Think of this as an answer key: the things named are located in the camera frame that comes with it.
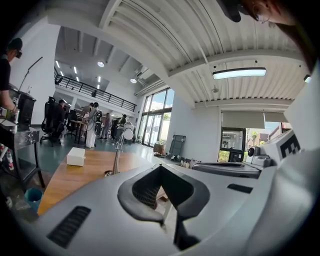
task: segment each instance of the black railing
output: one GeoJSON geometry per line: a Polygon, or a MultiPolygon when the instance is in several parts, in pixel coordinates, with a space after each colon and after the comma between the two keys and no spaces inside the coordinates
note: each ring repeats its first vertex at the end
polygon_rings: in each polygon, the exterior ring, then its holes
{"type": "Polygon", "coordinates": [[[134,112],[136,108],[136,104],[133,104],[123,98],[114,96],[89,84],[78,82],[69,77],[61,76],[57,73],[56,69],[54,70],[54,83],[58,86],[81,92],[83,94],[95,97],[99,100],[124,108],[126,110],[134,112]]]}

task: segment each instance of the gray floor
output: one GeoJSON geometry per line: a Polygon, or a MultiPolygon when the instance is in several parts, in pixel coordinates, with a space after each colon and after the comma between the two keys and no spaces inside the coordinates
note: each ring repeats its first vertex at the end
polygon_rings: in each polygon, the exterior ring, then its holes
{"type": "MultiPolygon", "coordinates": [[[[115,145],[113,141],[105,141],[96,139],[96,147],[93,149],[95,151],[108,151],[115,152],[115,145]]],[[[38,145],[38,155],[39,155],[39,165],[42,170],[42,175],[45,184],[47,185],[50,182],[51,177],[55,173],[61,161],[65,158],[68,152],[72,147],[79,147],[79,145],[74,143],[74,137],[71,138],[67,136],[66,138],[62,137],[61,145],[54,143],[54,146],[51,146],[51,143],[46,140],[42,144],[38,145]]],[[[153,164],[172,164],[173,162],[166,158],[155,157],[153,154],[153,149],[141,144],[132,145],[123,145],[123,152],[132,152],[140,157],[146,159],[147,161],[153,164]]],[[[22,148],[18,152],[18,156],[21,159],[35,162],[34,159],[34,147],[33,145],[22,148]]],[[[32,222],[38,218],[38,215],[30,208],[24,199],[24,193],[20,188],[19,183],[13,177],[1,173],[0,174],[0,185],[1,189],[6,196],[10,196],[12,199],[12,211],[23,219],[32,222]]],[[[28,184],[28,188],[38,188],[44,192],[44,189],[40,186],[38,176],[35,175],[31,182],[28,184]]],[[[158,200],[157,212],[164,213],[167,202],[158,200]]],[[[163,226],[164,231],[168,236],[174,236],[175,226],[176,226],[176,215],[177,212],[173,208],[163,226]]]]}

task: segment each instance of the vent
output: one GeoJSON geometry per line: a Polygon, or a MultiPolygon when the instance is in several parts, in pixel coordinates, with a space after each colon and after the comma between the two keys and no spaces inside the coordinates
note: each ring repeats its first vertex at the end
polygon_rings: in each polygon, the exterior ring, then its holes
{"type": "Polygon", "coordinates": [[[66,249],[90,212],[91,209],[87,207],[76,206],[59,225],[47,235],[47,238],[58,246],[66,249]]]}

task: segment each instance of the black office chair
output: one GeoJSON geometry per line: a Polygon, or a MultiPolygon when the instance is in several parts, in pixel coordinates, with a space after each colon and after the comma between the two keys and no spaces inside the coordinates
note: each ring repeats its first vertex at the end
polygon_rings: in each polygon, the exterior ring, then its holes
{"type": "Polygon", "coordinates": [[[74,134],[74,131],[76,130],[76,124],[74,122],[71,122],[71,120],[78,120],[78,116],[77,116],[77,112],[75,110],[70,110],[70,112],[68,113],[68,123],[66,124],[66,128],[68,130],[68,132],[64,135],[64,137],[66,137],[67,135],[72,135],[76,136],[74,134]]]}
{"type": "Polygon", "coordinates": [[[49,97],[48,101],[44,105],[44,120],[41,124],[42,131],[45,132],[44,135],[40,139],[40,144],[43,141],[49,140],[51,142],[52,147],[54,146],[53,142],[59,142],[61,144],[60,139],[56,136],[58,131],[61,131],[64,127],[64,122],[59,122],[58,125],[55,125],[54,122],[54,112],[57,106],[56,100],[53,97],[49,97]]]}

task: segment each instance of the trash can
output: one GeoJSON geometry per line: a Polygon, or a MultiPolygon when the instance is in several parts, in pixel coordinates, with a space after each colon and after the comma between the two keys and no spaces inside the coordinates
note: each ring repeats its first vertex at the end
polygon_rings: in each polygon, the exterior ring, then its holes
{"type": "Polygon", "coordinates": [[[35,187],[27,189],[27,191],[24,194],[25,200],[28,202],[28,204],[36,213],[38,212],[42,195],[43,195],[42,191],[35,187]]]}

